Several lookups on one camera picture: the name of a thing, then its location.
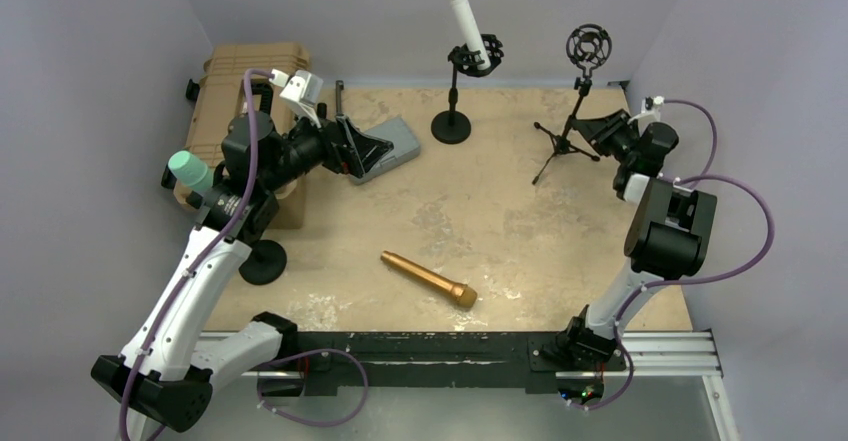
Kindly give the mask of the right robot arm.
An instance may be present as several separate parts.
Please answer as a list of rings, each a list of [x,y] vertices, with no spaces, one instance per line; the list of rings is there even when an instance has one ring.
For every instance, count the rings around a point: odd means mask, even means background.
[[[625,237],[625,263],[604,294],[586,305],[554,346],[576,368],[608,361],[617,337],[666,281],[695,275],[709,245],[717,198],[679,187],[660,174],[679,137],[669,125],[651,121],[639,127],[624,110],[603,118],[569,123],[600,156],[618,164],[613,188],[637,209]]]

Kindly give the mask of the white microphone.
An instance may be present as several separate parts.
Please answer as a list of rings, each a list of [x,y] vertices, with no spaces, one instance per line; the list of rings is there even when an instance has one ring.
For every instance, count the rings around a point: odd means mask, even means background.
[[[491,61],[469,0],[448,0],[448,2],[463,35],[467,50],[475,53],[475,67],[478,70],[487,70],[491,67]]]

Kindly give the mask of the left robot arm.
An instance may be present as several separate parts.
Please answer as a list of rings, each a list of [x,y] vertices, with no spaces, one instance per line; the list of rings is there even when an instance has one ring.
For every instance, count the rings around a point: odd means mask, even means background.
[[[147,320],[117,355],[102,355],[91,375],[120,405],[118,434],[130,438],[130,419],[159,429],[194,426],[213,395],[254,368],[307,369],[326,350],[303,350],[295,323],[270,312],[199,349],[198,340],[231,278],[242,273],[277,278],[284,249],[263,236],[276,215],[276,191],[322,166],[361,178],[392,151],[390,141],[359,131],[344,116],[300,118],[280,133],[271,117],[252,111],[234,118],[221,144],[222,162],[201,202],[181,260]]]

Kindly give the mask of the gold microphone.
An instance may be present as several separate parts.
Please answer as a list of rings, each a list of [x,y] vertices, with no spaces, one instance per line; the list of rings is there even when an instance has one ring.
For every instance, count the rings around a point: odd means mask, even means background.
[[[380,259],[391,269],[445,296],[459,308],[471,309],[478,299],[477,292],[469,285],[450,280],[399,254],[383,251]]]

